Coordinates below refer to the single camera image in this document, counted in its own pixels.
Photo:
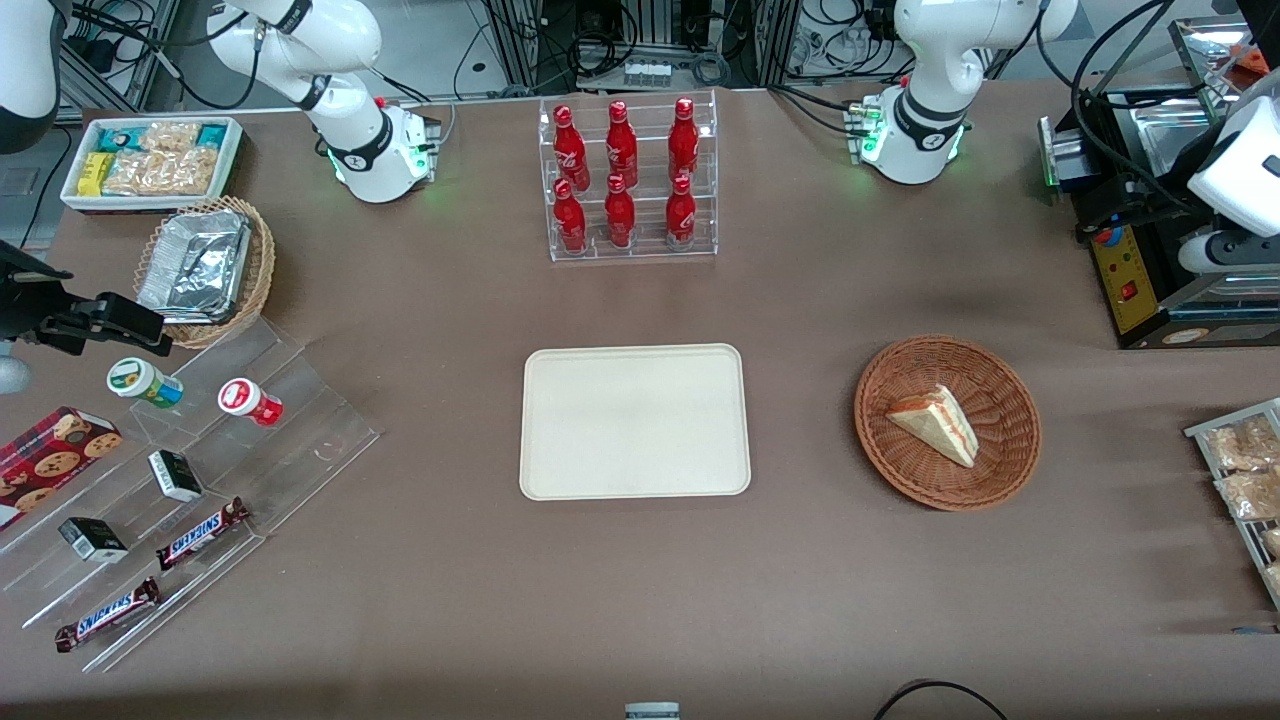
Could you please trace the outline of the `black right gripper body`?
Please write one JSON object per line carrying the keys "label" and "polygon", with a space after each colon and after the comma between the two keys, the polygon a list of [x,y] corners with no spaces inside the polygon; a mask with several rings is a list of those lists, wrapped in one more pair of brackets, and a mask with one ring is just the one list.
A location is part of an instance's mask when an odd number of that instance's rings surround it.
{"label": "black right gripper body", "polygon": [[76,301],[63,282],[73,277],[1,242],[1,340],[19,340],[70,309]]}

